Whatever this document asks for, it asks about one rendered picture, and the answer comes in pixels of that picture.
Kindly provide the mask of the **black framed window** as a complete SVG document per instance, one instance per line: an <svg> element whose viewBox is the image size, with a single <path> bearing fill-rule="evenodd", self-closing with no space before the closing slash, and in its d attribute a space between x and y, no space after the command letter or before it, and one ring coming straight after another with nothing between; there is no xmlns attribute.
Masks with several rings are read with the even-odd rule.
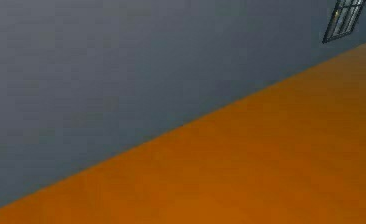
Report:
<svg viewBox="0 0 366 224"><path fill-rule="evenodd" d="M336 0L322 43L350 35L360 18L366 0Z"/></svg>

